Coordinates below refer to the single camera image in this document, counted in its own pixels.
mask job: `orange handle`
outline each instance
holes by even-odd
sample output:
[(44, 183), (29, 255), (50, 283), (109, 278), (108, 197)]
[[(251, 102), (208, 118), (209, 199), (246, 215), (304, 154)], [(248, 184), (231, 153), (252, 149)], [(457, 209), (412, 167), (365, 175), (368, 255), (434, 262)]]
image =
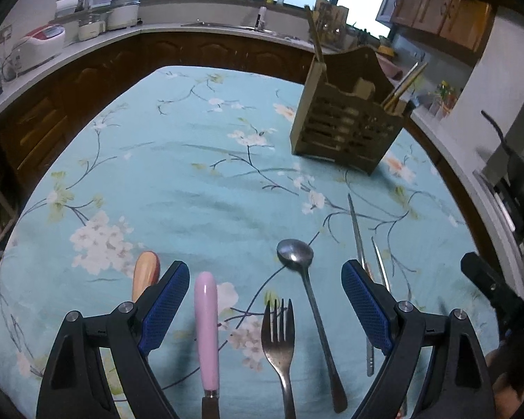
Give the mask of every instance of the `orange handle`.
[(132, 302), (136, 302), (144, 290), (159, 280), (160, 263), (156, 253), (142, 252), (134, 267)]

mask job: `floral tablecloth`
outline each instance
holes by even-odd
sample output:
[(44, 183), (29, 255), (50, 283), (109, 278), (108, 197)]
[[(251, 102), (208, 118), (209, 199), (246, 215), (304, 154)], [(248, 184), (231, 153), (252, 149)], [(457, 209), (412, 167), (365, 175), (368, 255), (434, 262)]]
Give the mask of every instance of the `floral tablecloth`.
[[(365, 335), (343, 293), (342, 264), (356, 257), (350, 192), (367, 259), (370, 237), (392, 293), (420, 310), (461, 307), (484, 351), (497, 347), (495, 314), (460, 273), (475, 250), (468, 228), (423, 149), (402, 131), (371, 176), (291, 155), (302, 86), (257, 74), (166, 67), (95, 117), (40, 181), (0, 266), (0, 387), (35, 417), (47, 356), (65, 314), (110, 312), (131, 297), (134, 262), (155, 251), (162, 272), (183, 260), (218, 282), (221, 416), (281, 417), (278, 377), (261, 351), (265, 301), (291, 298), (297, 416), (351, 417), (371, 385)], [(310, 242), (314, 293), (349, 399), (332, 409), (326, 364), (300, 276), (275, 253), (284, 238)], [(376, 351), (376, 365), (382, 362)], [(408, 393), (417, 399), (426, 360)], [(132, 417), (112, 357), (103, 353), (121, 417)], [(149, 363), (183, 419), (201, 415), (193, 289)]]

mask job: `sink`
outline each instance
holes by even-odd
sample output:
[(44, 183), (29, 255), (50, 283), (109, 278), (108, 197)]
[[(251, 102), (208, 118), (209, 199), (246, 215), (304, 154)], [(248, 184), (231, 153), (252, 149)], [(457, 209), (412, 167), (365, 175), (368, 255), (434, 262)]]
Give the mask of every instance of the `sink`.
[(201, 22), (200, 20), (193, 23), (186, 23), (181, 25), (182, 27), (210, 27), (210, 28), (230, 28), (234, 30), (244, 30), (244, 31), (252, 31), (256, 33), (262, 33), (263, 35), (269, 35), (274, 36), (276, 38), (280, 39), (287, 39), (290, 41), (300, 41), (299, 38), (295, 36), (289, 36), (289, 35), (280, 35), (279, 33), (276, 33), (275, 31), (270, 30), (257, 30), (254, 27), (244, 27), (241, 25), (232, 25), (228, 23), (217, 23), (217, 22)]

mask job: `cutlery caddy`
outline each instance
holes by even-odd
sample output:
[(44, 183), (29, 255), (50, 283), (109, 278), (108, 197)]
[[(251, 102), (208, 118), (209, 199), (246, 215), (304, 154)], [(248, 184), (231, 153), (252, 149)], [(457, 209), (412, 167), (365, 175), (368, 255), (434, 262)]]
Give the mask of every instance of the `cutlery caddy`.
[(371, 174), (403, 126), (406, 103), (381, 104), (393, 85), (370, 47), (312, 60), (289, 138), (292, 154)]

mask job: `white countertop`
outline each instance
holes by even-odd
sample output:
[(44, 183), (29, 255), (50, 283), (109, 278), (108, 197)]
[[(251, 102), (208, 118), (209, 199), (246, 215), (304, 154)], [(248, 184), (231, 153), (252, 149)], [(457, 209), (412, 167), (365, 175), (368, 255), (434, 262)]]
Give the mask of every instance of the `white countertop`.
[(90, 39), (88, 41), (76, 42), (65, 47), (62, 52), (46, 62), (45, 64), (32, 69), (31, 71), (20, 75), (11, 82), (2, 83), (2, 94), (0, 95), (0, 113), (15, 99), (20, 97), (25, 91), (27, 91), (35, 83), (44, 79), (49, 74), (60, 69), (71, 61), (76, 60), (93, 50), (97, 50), (101, 47), (107, 46), (113, 42), (120, 41), (130, 36), (135, 36), (140, 33), (152, 33), (152, 32), (203, 32), (203, 33), (219, 33), (222, 35), (234, 35), (243, 36), (245, 38), (264, 39), (265, 41), (271, 41), (285, 46), (293, 46), (306, 51), (313, 51), (312, 44), (306, 41), (297, 41), (294, 39), (282, 39), (277, 36), (272, 36), (267, 33), (260, 33), (250, 30), (241, 30), (235, 28), (222, 28), (222, 27), (183, 27), (180, 23), (169, 23), (169, 24), (151, 24), (141, 25), (137, 27), (125, 28), (115, 31), (109, 31), (97, 38)]
[(464, 153), (454, 138), (424, 107), (415, 109), (411, 119), (431, 140), (456, 173), (487, 229), (505, 281), (524, 299), (524, 262), (518, 247), (509, 235), (509, 229), (503, 223), (499, 209), (493, 204), (493, 196), (474, 175), (474, 171), (483, 170), (485, 162), (475, 152)]

